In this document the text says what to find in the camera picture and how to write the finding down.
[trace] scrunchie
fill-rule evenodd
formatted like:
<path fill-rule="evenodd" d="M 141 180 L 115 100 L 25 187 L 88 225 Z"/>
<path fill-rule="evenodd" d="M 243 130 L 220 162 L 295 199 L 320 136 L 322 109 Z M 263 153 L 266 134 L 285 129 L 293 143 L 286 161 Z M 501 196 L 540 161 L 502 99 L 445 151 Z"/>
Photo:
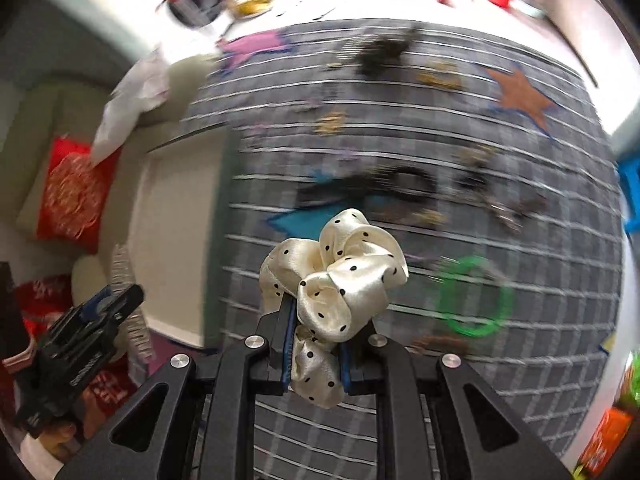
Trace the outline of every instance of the scrunchie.
<path fill-rule="evenodd" d="M 388 306 L 386 289 L 409 277 L 404 254 L 389 233 L 357 209 L 331 218 L 320 241 L 288 238 L 260 267 L 264 313 L 280 308 L 284 292 L 298 300 L 291 388 L 316 406 L 344 397 L 338 343 L 356 335 Z"/>

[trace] orange star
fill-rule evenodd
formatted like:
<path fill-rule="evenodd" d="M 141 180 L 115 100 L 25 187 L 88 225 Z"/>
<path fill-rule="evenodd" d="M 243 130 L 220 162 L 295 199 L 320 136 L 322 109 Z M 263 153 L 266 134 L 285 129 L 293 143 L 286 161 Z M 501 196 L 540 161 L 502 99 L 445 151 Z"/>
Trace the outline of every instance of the orange star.
<path fill-rule="evenodd" d="M 545 114 L 543 110 L 555 104 L 541 92 L 533 88 L 522 70 L 516 69 L 513 74 L 485 69 L 495 79 L 502 89 L 500 106 L 511 108 L 525 114 L 548 136 Z"/>

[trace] metal bolt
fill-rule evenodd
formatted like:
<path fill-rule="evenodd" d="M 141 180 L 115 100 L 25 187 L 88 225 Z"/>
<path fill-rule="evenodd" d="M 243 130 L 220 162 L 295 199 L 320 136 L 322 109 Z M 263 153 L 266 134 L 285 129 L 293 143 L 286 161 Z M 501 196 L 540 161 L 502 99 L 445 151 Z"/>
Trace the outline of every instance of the metal bolt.
<path fill-rule="evenodd" d="M 375 346 L 376 348 L 381 348 L 386 345 L 386 337 L 382 334 L 371 334 L 368 341 L 371 346 Z"/>
<path fill-rule="evenodd" d="M 187 354 L 176 354 L 171 358 L 171 366 L 174 368 L 184 368 L 189 364 L 189 356 Z"/>
<path fill-rule="evenodd" d="M 462 364 L 462 359 L 455 354 L 444 354 L 442 356 L 442 364 L 447 368 L 458 368 Z"/>
<path fill-rule="evenodd" d="M 244 340 L 244 344 L 249 348 L 260 348 L 264 345 L 264 338 L 261 335 L 251 335 Z"/>

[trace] orange package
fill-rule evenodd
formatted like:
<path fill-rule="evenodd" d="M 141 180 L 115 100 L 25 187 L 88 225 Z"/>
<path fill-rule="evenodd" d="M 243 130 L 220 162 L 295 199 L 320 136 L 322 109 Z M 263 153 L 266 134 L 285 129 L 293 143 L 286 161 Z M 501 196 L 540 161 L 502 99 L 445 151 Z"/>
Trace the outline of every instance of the orange package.
<path fill-rule="evenodd" d="M 609 408 L 604 413 L 578 460 L 578 464 L 582 465 L 583 473 L 587 473 L 589 478 L 601 473 L 626 435 L 626 430 L 629 429 L 632 421 L 632 415 L 616 408 Z"/>

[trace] checkered cloth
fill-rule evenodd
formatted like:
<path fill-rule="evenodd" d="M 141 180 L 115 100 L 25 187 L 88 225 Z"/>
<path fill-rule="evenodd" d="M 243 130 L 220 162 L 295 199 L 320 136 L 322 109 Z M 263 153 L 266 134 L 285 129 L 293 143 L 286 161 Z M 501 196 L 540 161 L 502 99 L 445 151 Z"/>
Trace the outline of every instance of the checkered cloth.
<path fill-rule="evenodd" d="M 414 22 L 343 20 L 303 23 L 283 35 L 291 53 L 258 54 L 222 77 L 210 74 L 184 120 L 187 132 L 226 121 L 242 136 L 233 178 L 223 272 L 225 334 L 252 334 L 260 307 L 258 271 L 284 239 L 267 220 L 293 208 L 313 171 L 345 175 L 380 164 L 436 174 L 433 205 L 448 221 L 439 229 L 374 222 L 408 254 L 459 258 L 479 254 L 511 280 L 514 305 L 497 333 L 473 340 L 469 360 L 558 455 L 568 447 L 598 387 L 606 356 L 599 343 L 615 330 L 622 236 L 619 190 L 609 143 L 580 76 L 569 67 L 502 38 L 419 23 L 420 37 L 381 80 L 364 80 L 340 55 L 353 38 L 397 32 Z M 333 70 L 328 63 L 343 58 Z M 452 62 L 463 89 L 418 83 L 416 70 Z M 498 84 L 484 68 L 521 69 L 558 104 L 546 114 L 550 140 L 525 116 L 496 109 Z M 339 134 L 315 133 L 318 119 L 346 114 Z M 485 170 L 492 194 L 518 202 L 537 191 L 543 212 L 511 235 L 491 214 L 457 200 L 460 146 L 497 149 Z M 437 286 L 429 270 L 409 267 L 409 281 L 390 291 L 379 332 L 409 345 L 439 333 Z M 460 319 L 491 316 L 496 288 L 469 280 Z M 437 459 L 428 423 L 434 470 Z M 375 478 L 374 400 L 349 397 L 333 410 L 295 394 L 258 399 L 255 469 L 276 480 Z"/>

